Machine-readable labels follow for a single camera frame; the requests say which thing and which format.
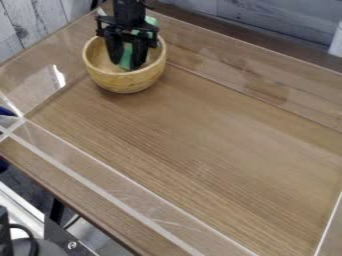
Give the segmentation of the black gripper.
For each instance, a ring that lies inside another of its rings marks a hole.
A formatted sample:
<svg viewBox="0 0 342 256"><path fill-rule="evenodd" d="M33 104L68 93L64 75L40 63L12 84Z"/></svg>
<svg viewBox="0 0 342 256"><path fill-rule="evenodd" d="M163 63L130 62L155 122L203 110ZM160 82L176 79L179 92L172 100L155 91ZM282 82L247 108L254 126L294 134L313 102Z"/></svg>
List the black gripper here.
<svg viewBox="0 0 342 256"><path fill-rule="evenodd" d="M159 22L155 18L146 16L136 24L120 25L116 23L114 16L98 15L96 18L96 35L106 39L106 46L110 60L119 64L123 53L123 42L131 42L131 64L130 69L136 70L147 59L148 46L158 47Z"/></svg>

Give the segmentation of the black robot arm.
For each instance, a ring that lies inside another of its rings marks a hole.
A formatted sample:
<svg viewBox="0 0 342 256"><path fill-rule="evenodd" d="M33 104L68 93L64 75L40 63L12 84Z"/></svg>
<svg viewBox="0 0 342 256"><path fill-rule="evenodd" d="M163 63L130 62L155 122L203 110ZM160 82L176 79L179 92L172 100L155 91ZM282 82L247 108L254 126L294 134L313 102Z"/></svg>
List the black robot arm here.
<svg viewBox="0 0 342 256"><path fill-rule="evenodd" d="M112 0L114 14L96 16L96 35L104 39L111 62L127 71L140 68L158 47L158 20L144 0Z"/></svg>

